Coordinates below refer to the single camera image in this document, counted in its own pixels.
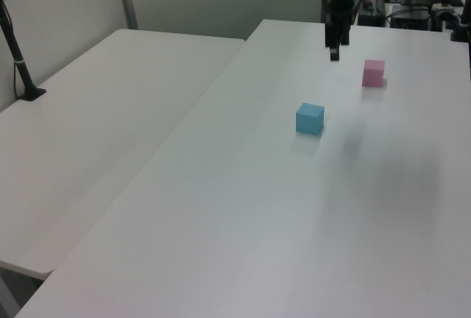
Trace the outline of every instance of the blue cube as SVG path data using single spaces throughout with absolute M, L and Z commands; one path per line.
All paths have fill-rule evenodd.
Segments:
M 296 131 L 312 135 L 321 133 L 324 127 L 324 108 L 303 103 L 296 112 Z

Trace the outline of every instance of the pink cube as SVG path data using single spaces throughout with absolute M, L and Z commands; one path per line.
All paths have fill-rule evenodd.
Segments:
M 383 87 L 384 60 L 365 60 L 362 86 Z

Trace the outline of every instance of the table surface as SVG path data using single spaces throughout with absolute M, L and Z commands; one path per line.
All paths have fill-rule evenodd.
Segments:
M 47 277 L 243 43 L 119 30 L 0 113 L 0 266 Z
M 467 45 L 323 43 L 264 21 L 18 318 L 469 317 Z M 295 132 L 303 102 L 320 136 Z

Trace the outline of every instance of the white table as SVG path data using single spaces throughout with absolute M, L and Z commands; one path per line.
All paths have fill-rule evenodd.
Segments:
M 264 21 L 18 318 L 468 317 L 467 45 L 323 43 Z M 368 58 L 385 88 L 361 87 Z M 320 137 L 295 132 L 303 102 Z
M 46 278 L 243 43 L 120 30 L 0 113 L 0 266 Z

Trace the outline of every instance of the microphone stand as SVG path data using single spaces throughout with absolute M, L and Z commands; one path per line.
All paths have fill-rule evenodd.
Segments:
M 28 68 L 24 62 L 23 55 L 21 54 L 20 47 L 16 41 L 15 34 L 13 33 L 13 25 L 8 15 L 7 7 L 3 0 L 0 0 L 0 26 L 5 38 L 7 39 L 8 46 L 12 52 L 13 60 L 15 61 L 15 66 L 18 68 L 21 79 L 24 84 L 24 95 L 18 97 L 18 99 L 23 99 L 25 101 L 34 101 L 39 96 L 45 94 L 46 90 L 43 88 L 37 88 L 31 80 L 29 75 Z

